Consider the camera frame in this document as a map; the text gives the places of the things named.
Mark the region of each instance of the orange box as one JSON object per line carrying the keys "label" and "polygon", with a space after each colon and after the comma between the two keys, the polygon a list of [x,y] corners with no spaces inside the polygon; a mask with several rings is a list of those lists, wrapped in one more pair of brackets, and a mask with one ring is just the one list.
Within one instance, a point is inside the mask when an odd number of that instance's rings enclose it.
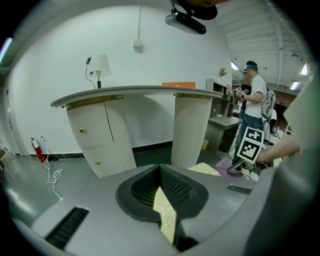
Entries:
{"label": "orange box", "polygon": [[196,88],[196,82],[163,82],[163,86]]}

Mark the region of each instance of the purple mat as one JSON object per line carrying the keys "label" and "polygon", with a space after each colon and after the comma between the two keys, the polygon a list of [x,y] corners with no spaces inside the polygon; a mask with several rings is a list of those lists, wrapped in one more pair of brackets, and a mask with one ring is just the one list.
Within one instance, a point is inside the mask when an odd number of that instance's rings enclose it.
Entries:
{"label": "purple mat", "polygon": [[222,175],[222,177],[233,177],[233,178],[242,178],[242,173],[237,173],[234,175],[228,174],[227,170],[232,166],[232,163],[229,162],[228,158],[225,157],[220,162],[215,165],[215,169]]}

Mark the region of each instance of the ceiling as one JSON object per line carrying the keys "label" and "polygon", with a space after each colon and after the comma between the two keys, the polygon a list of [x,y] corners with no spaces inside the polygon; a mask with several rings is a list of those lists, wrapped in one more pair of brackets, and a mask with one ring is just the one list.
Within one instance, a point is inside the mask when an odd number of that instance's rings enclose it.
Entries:
{"label": "ceiling", "polygon": [[[72,6],[88,0],[43,0],[12,33],[14,40],[0,66],[0,89],[11,70],[13,60],[28,39],[43,24]],[[247,61],[258,64],[259,73],[270,88],[298,94],[307,78],[300,75],[305,60],[293,32],[282,24],[265,0],[231,0],[217,6],[214,20],[227,36],[231,58],[239,70],[232,73],[232,84],[241,83]],[[293,81],[300,81],[295,91]]]}
{"label": "ceiling", "polygon": [[[303,50],[272,7],[265,0],[232,0],[217,8],[215,22],[225,31],[232,61],[239,68],[232,72],[232,84],[241,83],[247,61],[254,61],[269,88],[298,94],[308,80],[300,74],[306,62]],[[300,83],[290,90],[294,81]]]}

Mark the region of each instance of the table lamp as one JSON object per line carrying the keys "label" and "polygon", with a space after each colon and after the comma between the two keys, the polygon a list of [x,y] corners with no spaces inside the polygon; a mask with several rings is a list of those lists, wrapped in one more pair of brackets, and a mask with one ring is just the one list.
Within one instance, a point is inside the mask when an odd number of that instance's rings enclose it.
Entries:
{"label": "table lamp", "polygon": [[100,77],[107,77],[112,74],[108,56],[105,54],[98,54],[88,59],[87,73],[86,75],[91,78],[98,78],[97,87],[101,88]]}

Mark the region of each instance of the white t-shirt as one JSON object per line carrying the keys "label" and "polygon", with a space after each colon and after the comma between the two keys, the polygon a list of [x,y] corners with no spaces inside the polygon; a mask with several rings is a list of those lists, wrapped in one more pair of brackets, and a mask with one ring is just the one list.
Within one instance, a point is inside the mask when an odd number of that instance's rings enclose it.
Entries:
{"label": "white t-shirt", "polygon": [[277,120],[277,112],[275,111],[275,109],[272,110],[271,119]]}
{"label": "white t-shirt", "polygon": [[[251,89],[250,95],[254,95],[257,92],[260,92],[263,94],[263,101],[264,101],[265,97],[267,95],[267,85],[261,75],[257,74],[254,77],[254,79],[252,80],[251,87],[252,87],[252,89]],[[251,117],[254,117],[254,118],[262,118],[261,103],[247,101],[246,107],[245,107],[245,114],[247,114]]]}

